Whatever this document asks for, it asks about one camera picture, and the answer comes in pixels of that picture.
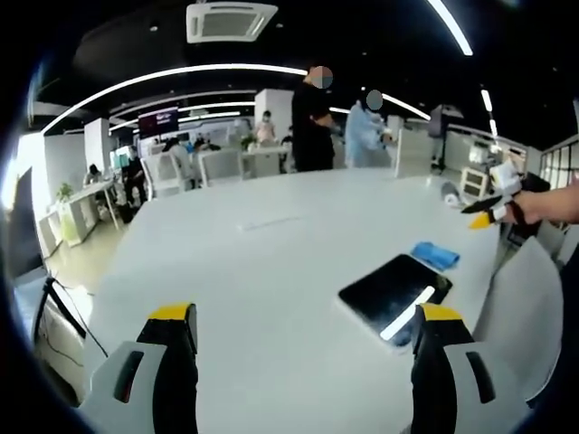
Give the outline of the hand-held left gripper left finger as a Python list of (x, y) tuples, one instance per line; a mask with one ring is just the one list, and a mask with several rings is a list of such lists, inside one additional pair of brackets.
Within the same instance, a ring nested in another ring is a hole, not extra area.
[(196, 306), (160, 307), (90, 379), (81, 414), (95, 433), (196, 433)]

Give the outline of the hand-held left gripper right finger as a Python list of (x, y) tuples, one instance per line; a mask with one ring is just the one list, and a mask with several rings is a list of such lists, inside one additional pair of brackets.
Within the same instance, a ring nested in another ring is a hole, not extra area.
[(411, 381), (412, 433), (512, 433), (528, 414), (510, 368), (449, 307), (416, 308)]

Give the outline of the person's right hand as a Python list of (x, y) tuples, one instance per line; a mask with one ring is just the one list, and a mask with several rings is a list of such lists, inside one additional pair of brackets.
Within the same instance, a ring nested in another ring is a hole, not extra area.
[(522, 221), (526, 224), (534, 224), (542, 220), (553, 220), (551, 213), (552, 198), (550, 192), (521, 191), (507, 204), (505, 222), (517, 223), (515, 210), (518, 208), (523, 215)]

